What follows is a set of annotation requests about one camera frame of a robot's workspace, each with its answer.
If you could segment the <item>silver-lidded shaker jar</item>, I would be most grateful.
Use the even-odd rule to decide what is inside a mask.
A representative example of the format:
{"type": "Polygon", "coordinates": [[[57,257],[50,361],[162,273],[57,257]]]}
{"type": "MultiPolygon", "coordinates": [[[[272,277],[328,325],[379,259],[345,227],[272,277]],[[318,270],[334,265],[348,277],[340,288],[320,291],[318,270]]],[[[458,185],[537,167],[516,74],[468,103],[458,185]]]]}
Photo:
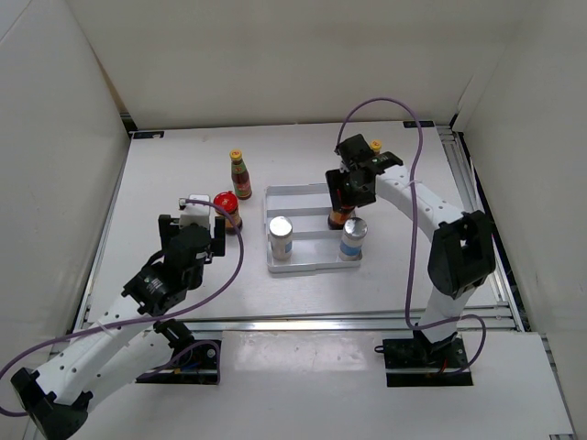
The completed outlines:
{"type": "Polygon", "coordinates": [[[360,217],[348,219],[342,229],[338,257],[343,261],[355,261],[362,258],[362,246],[368,234],[367,223],[360,217]]]}
{"type": "Polygon", "coordinates": [[[293,251],[293,224],[286,216],[276,216],[269,222],[269,240],[272,257],[279,261],[291,258],[293,251]]]}

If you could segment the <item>yellow-capped sauce bottle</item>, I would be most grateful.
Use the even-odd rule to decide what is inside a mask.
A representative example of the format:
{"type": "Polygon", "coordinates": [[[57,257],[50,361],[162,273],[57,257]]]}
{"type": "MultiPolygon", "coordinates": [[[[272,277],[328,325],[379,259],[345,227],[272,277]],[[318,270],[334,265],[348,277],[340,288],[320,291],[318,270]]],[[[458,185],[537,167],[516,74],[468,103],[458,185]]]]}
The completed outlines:
{"type": "Polygon", "coordinates": [[[370,143],[371,150],[376,154],[379,155],[382,152],[382,142],[378,139],[374,139],[370,143]]]}
{"type": "Polygon", "coordinates": [[[247,200],[252,195],[249,171],[242,156],[242,151],[233,149],[229,153],[231,161],[231,180],[235,195],[240,200],[247,200]]]}

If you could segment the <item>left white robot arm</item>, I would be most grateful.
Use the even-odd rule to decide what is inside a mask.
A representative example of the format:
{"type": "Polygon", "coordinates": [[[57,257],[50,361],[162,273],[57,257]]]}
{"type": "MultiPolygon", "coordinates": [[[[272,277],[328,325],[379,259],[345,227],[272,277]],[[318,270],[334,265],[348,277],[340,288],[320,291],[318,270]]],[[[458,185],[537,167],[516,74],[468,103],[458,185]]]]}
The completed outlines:
{"type": "Polygon", "coordinates": [[[226,250],[225,220],[182,214],[158,219],[161,249],[89,328],[41,366],[10,379],[23,413],[46,439],[69,439],[115,391],[165,369],[198,368],[215,340],[194,338],[173,307],[203,282],[205,265],[226,250]]]}

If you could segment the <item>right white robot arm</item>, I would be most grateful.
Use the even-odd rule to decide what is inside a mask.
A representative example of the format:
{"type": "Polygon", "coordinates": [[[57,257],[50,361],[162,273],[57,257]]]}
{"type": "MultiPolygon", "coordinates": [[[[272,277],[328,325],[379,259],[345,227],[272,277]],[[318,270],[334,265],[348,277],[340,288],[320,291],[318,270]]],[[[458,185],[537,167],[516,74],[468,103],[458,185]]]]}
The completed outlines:
{"type": "Polygon", "coordinates": [[[349,215],[383,199],[411,220],[412,255],[418,235],[430,242],[426,270],[433,289],[425,312],[409,327],[413,358],[431,367],[455,340],[470,297],[495,270],[491,222],[480,210],[466,212],[436,195],[413,168],[392,152],[375,152],[363,135],[339,142],[334,151],[340,165],[326,173],[333,213],[349,215]]]}

